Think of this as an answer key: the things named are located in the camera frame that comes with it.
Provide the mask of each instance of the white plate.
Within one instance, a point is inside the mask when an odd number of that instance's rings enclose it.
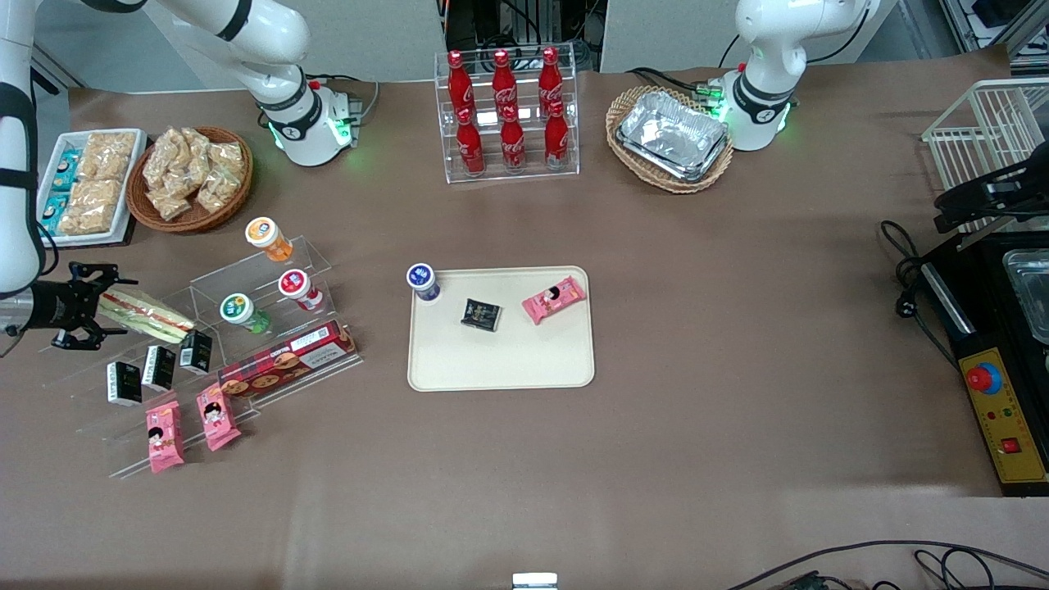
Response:
[[[579,267],[436,271],[441,296],[411,297],[408,383],[419,392],[582,387],[594,379],[586,272]],[[539,325],[521,301],[574,277],[586,299]],[[459,323],[467,298],[502,308],[495,332]]]
[[[124,172],[124,182],[121,185],[121,197],[116,203],[116,211],[113,213],[113,220],[109,224],[109,231],[103,233],[92,233],[87,235],[56,235],[55,245],[59,248],[70,248],[78,246],[98,246],[103,244],[116,244],[124,239],[124,233],[128,228],[128,220],[131,216],[127,207],[127,186],[131,169],[134,168],[138,157],[146,151],[146,132],[142,129],[97,129],[98,132],[105,133],[134,133],[134,146],[131,147],[131,157],[128,159],[128,169]],[[55,173],[58,171],[59,160],[62,152],[78,148],[84,149],[87,145],[87,136],[95,131],[73,131],[62,133],[55,142],[55,150],[51,152],[51,160],[47,163],[47,169],[41,177],[40,187],[37,189],[37,220],[41,222],[44,214],[44,206],[51,192],[51,183],[55,181]],[[47,238],[44,238],[44,246],[47,246]]]

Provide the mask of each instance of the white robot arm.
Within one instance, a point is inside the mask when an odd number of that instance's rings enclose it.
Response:
[[[732,146],[745,151],[769,145],[787,114],[808,56],[801,41],[836,35],[878,9],[880,0],[740,0],[735,26],[750,43],[743,71],[720,80]]]
[[[193,46],[231,69],[271,120],[278,145],[296,164],[317,166],[351,145],[348,101],[307,83],[297,65],[309,30],[299,13],[274,0],[156,0],[175,16]],[[146,0],[83,0],[129,13]],[[121,279],[112,265],[69,265],[67,282],[39,280],[44,248],[36,218],[37,129],[29,99],[33,30],[39,0],[0,0],[0,331],[59,330],[53,343],[98,350],[98,297]],[[88,338],[70,333],[84,329]]]

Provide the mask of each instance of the blue snack package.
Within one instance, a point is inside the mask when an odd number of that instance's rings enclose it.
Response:
[[[81,150],[69,148],[62,152],[59,159],[59,167],[55,171],[55,181],[51,182],[51,190],[69,192],[72,183],[77,180],[77,165],[80,164]]]
[[[59,220],[62,218],[62,213],[65,212],[67,205],[69,205],[69,193],[67,192],[52,192],[47,195],[47,202],[44,203],[44,212],[40,217],[40,225],[44,226],[44,229],[51,236],[64,235],[59,231]]]

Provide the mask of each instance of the control panel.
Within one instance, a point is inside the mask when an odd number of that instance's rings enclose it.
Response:
[[[1047,481],[1045,465],[1016,403],[998,349],[965,357],[958,365],[965,377],[965,386],[998,479],[1002,483]]]

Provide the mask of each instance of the table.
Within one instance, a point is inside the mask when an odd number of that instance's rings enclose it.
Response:
[[[971,82],[1007,75],[1001,51],[813,67],[775,143],[685,197],[642,184],[604,144],[604,109],[630,76],[583,78],[580,176],[453,187],[427,84],[384,86],[361,147],[317,169],[273,148],[245,92],[74,92],[79,129],[218,125],[258,169],[252,201],[216,231],[140,228],[131,246],[77,259],[170,293],[249,253],[243,224],[272,215],[335,266],[365,362],[271,406],[208,463],[113,481],[73,434],[69,400],[39,386],[50,335],[28,336],[0,365],[0,580],[494,589],[550,570],[571,590],[724,588],[878,538],[1044,566],[1046,502],[997,498],[962,385],[895,316],[896,254],[876,238],[890,217],[937,243],[918,135]],[[584,268],[594,382],[413,392],[404,271],[420,259]],[[920,577],[903,549],[812,566]]]

